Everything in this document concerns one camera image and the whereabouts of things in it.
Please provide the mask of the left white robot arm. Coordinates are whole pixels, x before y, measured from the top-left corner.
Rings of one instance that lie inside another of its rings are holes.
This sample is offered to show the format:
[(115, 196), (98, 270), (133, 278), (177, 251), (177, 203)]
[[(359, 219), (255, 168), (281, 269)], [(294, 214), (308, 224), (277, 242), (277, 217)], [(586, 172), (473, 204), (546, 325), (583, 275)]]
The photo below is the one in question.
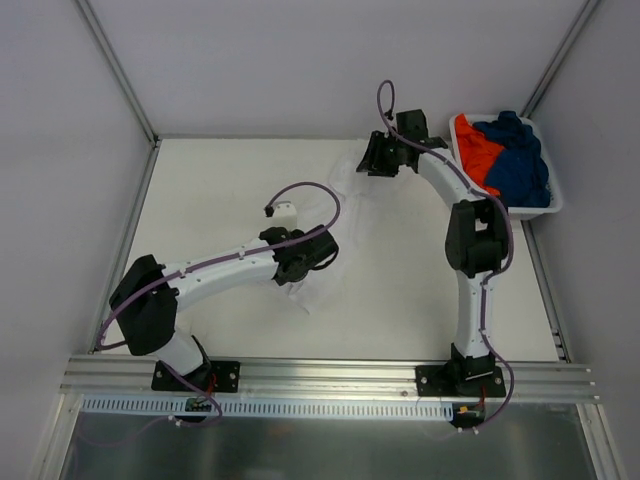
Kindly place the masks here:
[(109, 305), (133, 356), (156, 357), (169, 365), (188, 390), (208, 381), (206, 353), (199, 341), (179, 331), (177, 315), (227, 290), (260, 282), (298, 283), (333, 263), (339, 246), (328, 229), (309, 232), (270, 227), (218, 257), (161, 264), (151, 255), (134, 261), (111, 294)]

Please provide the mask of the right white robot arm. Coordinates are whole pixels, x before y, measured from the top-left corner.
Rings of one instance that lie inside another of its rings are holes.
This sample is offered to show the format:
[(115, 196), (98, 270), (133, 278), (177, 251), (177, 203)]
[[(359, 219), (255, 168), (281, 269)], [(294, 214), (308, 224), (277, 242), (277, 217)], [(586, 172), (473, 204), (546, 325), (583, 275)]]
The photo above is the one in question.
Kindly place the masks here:
[(513, 259), (506, 207), (456, 165), (446, 143), (428, 133), (420, 110), (396, 115), (388, 132), (371, 133), (359, 173), (392, 178), (402, 167), (428, 181), (450, 209), (445, 257), (458, 282), (458, 324), (451, 357), (418, 374), (421, 388), (471, 395), (494, 384), (497, 354), (490, 341), (493, 284)]

